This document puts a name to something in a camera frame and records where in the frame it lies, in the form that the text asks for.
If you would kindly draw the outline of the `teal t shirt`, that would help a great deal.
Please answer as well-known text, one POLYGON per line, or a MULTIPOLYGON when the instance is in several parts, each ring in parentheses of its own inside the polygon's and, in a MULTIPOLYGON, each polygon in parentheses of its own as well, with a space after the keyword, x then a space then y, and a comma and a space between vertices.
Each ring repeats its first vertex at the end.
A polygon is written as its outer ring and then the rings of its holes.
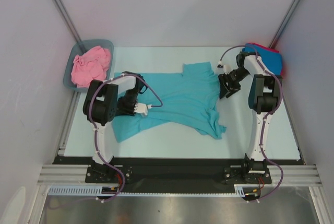
POLYGON ((117 142, 168 122, 222 138, 226 128, 219 123, 216 106, 220 84, 209 62, 184 64, 180 73, 144 73, 143 77, 153 90, 139 95, 138 101, 153 107, 147 116, 115 117, 111 124, 117 142))

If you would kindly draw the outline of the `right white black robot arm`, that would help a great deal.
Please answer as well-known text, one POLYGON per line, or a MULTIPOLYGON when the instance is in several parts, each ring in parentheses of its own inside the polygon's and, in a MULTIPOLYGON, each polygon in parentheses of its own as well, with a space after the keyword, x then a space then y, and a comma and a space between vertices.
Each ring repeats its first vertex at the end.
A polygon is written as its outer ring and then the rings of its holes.
POLYGON ((266 141, 269 126, 274 113, 282 102, 282 78, 271 72, 257 52, 240 52, 236 57, 237 68, 218 62, 223 73, 218 75, 220 83, 219 98, 229 98, 241 89, 240 82, 247 76, 252 77, 248 95, 248 107, 252 111, 252 132, 245 164, 241 169, 241 178, 253 183, 264 173, 267 162, 266 141))

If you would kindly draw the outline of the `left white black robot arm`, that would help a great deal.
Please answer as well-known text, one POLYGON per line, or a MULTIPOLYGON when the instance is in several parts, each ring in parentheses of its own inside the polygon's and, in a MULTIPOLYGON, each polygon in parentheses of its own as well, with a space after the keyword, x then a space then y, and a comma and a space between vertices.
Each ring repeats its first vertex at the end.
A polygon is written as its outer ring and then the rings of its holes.
POLYGON ((115 177, 115 169, 110 166, 112 149, 105 139, 106 127, 116 116, 148 115, 149 107, 137 99, 147 88, 143 76, 131 72, 123 72, 110 80, 93 80, 90 83, 83 113, 94 132, 95 154, 91 168, 104 182, 115 177))

